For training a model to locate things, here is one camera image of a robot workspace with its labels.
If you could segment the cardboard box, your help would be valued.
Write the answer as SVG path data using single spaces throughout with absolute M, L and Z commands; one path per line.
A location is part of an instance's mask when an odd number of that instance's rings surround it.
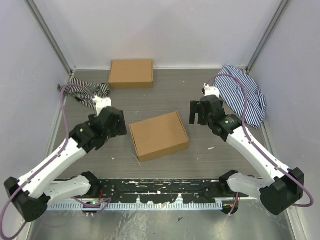
M 146 162 L 187 150 L 190 140 L 178 112 L 129 125 L 137 159 Z
M 152 59 L 118 59 L 111 62 L 108 84 L 111 89 L 152 89 Z

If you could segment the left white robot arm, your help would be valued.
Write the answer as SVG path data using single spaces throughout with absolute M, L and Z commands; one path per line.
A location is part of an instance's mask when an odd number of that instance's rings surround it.
M 101 183 L 90 171 L 59 184 L 53 184 L 53 181 L 91 150 L 99 150 L 109 139 L 126 134 L 122 110 L 107 106 L 99 114 L 89 115 L 88 121 L 76 125 L 62 144 L 37 167 L 20 178 L 9 177 L 4 182 L 10 202 L 29 223 L 58 202 L 78 196 L 97 197 Z

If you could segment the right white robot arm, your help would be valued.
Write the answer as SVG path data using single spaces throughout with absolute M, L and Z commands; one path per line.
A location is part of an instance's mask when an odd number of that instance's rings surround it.
M 208 126 L 212 133 L 235 148 L 256 169 L 260 178 L 250 178 L 236 170 L 220 177 L 220 192 L 232 197 L 236 192 L 260 200 L 273 215 L 279 215 L 303 197 L 304 173 L 291 169 L 267 151 L 243 126 L 239 117 L 227 115 L 215 95 L 190 102 L 190 124 Z

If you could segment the folded closed cardboard box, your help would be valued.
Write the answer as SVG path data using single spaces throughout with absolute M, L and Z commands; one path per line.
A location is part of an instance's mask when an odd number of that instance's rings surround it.
M 108 84 L 111 89 L 152 89 L 152 59 L 118 59 L 111 62 Z

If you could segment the blue white striped cloth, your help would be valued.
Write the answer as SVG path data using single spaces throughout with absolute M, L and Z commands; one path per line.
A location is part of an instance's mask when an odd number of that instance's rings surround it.
M 214 86 L 222 100 L 239 117 L 243 115 L 247 98 L 245 123 L 255 129 L 261 126 L 266 118 L 267 101 L 252 77 L 235 66 L 226 65 L 216 77 Z

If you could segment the black white striped cloth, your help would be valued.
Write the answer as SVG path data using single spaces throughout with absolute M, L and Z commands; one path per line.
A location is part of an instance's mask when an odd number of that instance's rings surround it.
M 80 80 L 77 77 L 71 77 L 67 87 L 64 89 L 64 95 L 74 97 L 82 105 L 95 110 L 96 103 L 94 97 L 107 98 L 111 90 L 107 83 L 94 83 Z

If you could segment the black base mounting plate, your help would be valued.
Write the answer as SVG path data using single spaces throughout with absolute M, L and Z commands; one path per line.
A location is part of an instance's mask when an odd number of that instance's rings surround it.
M 239 198 L 215 179 L 103 179 L 92 198 L 111 198 L 112 203 L 183 204 L 215 203 L 216 199 Z

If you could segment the right aluminium frame post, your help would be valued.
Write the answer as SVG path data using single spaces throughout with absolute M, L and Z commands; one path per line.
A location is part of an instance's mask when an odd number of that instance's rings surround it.
M 291 0 L 281 0 L 280 1 L 280 4 L 278 5 L 275 13 L 273 14 L 261 40 L 259 41 L 247 67 L 245 68 L 246 73 L 250 73 L 250 71 L 255 66 L 257 60 L 259 59 L 266 44 L 268 43 L 269 39 L 271 38 L 273 32 L 275 31 L 277 25 L 279 24 L 282 16 L 285 14 L 285 11 L 287 10 L 287 8 L 291 2 L 292 2 Z

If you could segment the aluminium frame post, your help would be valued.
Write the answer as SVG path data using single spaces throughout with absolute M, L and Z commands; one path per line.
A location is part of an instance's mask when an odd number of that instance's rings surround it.
M 66 72 L 70 75 L 74 73 L 74 70 L 68 63 L 62 49 L 58 45 L 50 27 L 48 26 L 45 18 L 43 17 L 40 9 L 38 8 L 36 2 L 34 0 L 25 0 L 24 1 L 28 6 L 30 12 L 32 13 L 33 17 L 35 18 L 37 24 L 39 25 L 40 29 L 42 30 L 43 34 L 45 35 L 47 41 L 49 42 L 51 48 L 53 49 L 54 53 L 56 54 L 57 58 L 59 59 L 60 63 L 66 70 Z
M 261 40 L 259 41 L 247 67 L 245 68 L 246 73 L 250 73 L 250 71 L 255 66 L 257 60 L 259 59 L 266 44 L 268 43 L 269 39 L 271 38 L 273 32 L 275 31 L 277 25 L 279 24 L 282 16 L 285 14 L 285 11 L 287 10 L 287 8 L 291 2 L 292 2 L 291 0 L 281 0 L 280 1 L 280 4 L 278 5 L 275 13 L 273 14 Z

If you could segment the left aluminium frame post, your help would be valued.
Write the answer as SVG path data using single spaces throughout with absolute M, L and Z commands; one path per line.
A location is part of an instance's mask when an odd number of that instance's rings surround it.
M 54 53 L 56 54 L 57 58 L 59 59 L 60 63 L 66 70 L 66 72 L 70 75 L 74 73 L 74 70 L 68 63 L 62 49 L 58 45 L 50 27 L 48 26 L 45 18 L 43 17 L 40 9 L 38 8 L 36 2 L 34 0 L 25 0 L 24 1 L 28 6 L 30 12 L 32 13 L 33 17 L 35 18 L 37 24 L 39 25 L 40 29 L 42 30 L 43 34 L 45 35 L 47 41 L 49 42 L 51 48 L 53 49 Z

